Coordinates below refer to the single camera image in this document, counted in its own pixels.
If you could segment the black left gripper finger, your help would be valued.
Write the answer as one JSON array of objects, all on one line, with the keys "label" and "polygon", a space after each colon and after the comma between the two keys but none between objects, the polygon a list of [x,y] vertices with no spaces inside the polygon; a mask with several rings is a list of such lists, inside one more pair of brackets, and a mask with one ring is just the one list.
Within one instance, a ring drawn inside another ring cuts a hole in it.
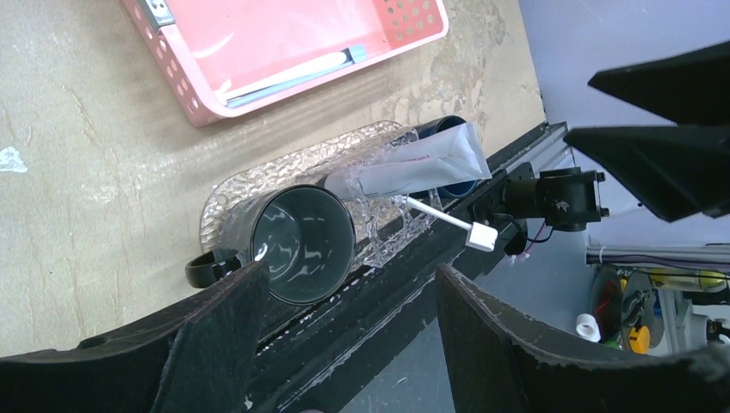
[{"label": "black left gripper finger", "polygon": [[678,125],[727,125],[729,43],[599,71],[588,85]]},{"label": "black left gripper finger", "polygon": [[665,222],[729,214],[729,126],[574,128],[565,142]]},{"label": "black left gripper finger", "polygon": [[269,293],[252,263],[116,330],[1,360],[4,412],[243,412]]},{"label": "black left gripper finger", "polygon": [[729,349],[633,354],[557,330],[453,267],[436,269],[437,319],[459,412],[726,412]]}]

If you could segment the dark blue mug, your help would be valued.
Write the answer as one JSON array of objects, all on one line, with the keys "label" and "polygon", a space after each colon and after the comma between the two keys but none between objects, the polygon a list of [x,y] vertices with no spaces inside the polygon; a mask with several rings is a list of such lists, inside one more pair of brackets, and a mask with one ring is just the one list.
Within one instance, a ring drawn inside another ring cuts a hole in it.
[{"label": "dark blue mug", "polygon": [[478,182],[492,178],[472,122],[449,115],[418,125],[415,131],[419,143],[436,151],[436,189],[443,200],[465,198]]}]

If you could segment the pink perforated plastic basket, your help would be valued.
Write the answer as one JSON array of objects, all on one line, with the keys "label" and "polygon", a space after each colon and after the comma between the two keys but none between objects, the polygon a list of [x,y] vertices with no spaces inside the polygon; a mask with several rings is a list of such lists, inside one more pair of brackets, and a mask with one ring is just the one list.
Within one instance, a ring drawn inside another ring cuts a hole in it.
[{"label": "pink perforated plastic basket", "polygon": [[[440,1],[128,1],[129,15],[196,127],[238,118],[441,39]],[[236,89],[330,52],[363,45],[361,63],[229,108]]]}]

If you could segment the dark green mug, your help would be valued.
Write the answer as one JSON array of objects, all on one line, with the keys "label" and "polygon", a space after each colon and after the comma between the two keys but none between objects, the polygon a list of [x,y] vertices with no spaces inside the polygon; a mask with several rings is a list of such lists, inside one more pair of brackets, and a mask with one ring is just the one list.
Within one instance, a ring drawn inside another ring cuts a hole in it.
[{"label": "dark green mug", "polygon": [[290,305],[313,305],[346,280],[355,258],[350,212],[331,191],[293,185],[250,197],[225,213],[219,242],[185,267],[205,288],[252,262],[269,266],[269,292]]}]

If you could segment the clear textured oval tray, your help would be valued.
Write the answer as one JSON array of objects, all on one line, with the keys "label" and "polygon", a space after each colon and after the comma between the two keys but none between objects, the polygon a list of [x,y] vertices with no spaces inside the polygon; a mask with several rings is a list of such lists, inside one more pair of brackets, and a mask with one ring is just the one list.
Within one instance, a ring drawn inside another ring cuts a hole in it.
[{"label": "clear textured oval tray", "polygon": [[310,168],[337,158],[340,152],[354,149],[381,134],[393,133],[402,127],[396,121],[379,120],[240,171],[214,185],[201,212],[201,251],[207,252],[219,242],[220,226],[226,212],[241,200],[274,188],[286,187]]}]

